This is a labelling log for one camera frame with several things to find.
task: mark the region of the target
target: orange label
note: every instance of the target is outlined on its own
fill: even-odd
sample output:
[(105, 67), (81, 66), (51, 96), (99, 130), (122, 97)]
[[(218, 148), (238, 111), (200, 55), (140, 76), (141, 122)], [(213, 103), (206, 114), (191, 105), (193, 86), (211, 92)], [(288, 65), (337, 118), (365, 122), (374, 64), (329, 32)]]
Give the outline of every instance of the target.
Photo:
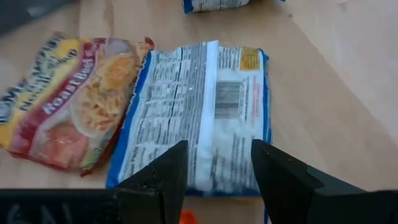
[(244, 47), (241, 54), (241, 70), (259, 70), (260, 58), (258, 49)]

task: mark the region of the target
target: plastic wrapper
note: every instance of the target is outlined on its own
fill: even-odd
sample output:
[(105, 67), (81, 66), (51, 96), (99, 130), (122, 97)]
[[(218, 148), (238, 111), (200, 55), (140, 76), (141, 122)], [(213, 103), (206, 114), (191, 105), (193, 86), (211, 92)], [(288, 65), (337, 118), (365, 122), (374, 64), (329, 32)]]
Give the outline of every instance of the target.
[(0, 98), (0, 144), (14, 156), (88, 174), (111, 155), (148, 39), (56, 33)]
[(251, 140), (271, 142), (267, 60), (217, 41), (152, 51), (140, 71), (106, 187), (188, 140), (188, 192), (258, 196)]
[(244, 6), (250, 0), (183, 0), (186, 14), (190, 12), (212, 11)]

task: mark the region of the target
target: orange object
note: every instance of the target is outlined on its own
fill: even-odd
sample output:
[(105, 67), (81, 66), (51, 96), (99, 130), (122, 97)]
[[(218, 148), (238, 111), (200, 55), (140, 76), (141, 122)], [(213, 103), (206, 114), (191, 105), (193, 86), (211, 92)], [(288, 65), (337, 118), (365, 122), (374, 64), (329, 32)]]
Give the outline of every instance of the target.
[(179, 224), (197, 224), (195, 214), (189, 210), (182, 210)]

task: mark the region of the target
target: light wood surface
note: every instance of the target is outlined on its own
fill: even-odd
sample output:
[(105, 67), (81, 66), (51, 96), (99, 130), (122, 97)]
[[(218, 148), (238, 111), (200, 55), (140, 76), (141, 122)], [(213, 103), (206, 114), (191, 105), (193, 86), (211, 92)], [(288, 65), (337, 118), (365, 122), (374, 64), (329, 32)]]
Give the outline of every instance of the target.
[[(273, 1), (184, 15), (180, 0), (84, 0), (0, 38), (0, 90), (26, 74), (55, 30), (83, 37), (151, 37), (159, 50), (218, 39), (270, 56), (274, 145), (366, 190), (398, 188), (398, 146)], [(104, 187), (107, 169), (81, 179), (0, 151), (0, 187)], [(199, 223), (262, 223), (261, 200), (196, 199)]]
[(398, 142), (398, 1), (287, 1), (301, 28)]

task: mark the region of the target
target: blue and white noodle package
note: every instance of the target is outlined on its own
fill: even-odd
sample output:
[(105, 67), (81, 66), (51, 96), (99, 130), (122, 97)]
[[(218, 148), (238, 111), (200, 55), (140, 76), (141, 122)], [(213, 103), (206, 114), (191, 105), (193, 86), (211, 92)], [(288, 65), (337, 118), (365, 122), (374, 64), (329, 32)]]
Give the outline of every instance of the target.
[(212, 11), (244, 6), (250, 0), (182, 0), (184, 13)]
[(148, 54), (106, 187), (188, 140), (187, 194), (259, 195), (251, 140), (271, 143), (267, 60), (261, 50), (218, 41)]

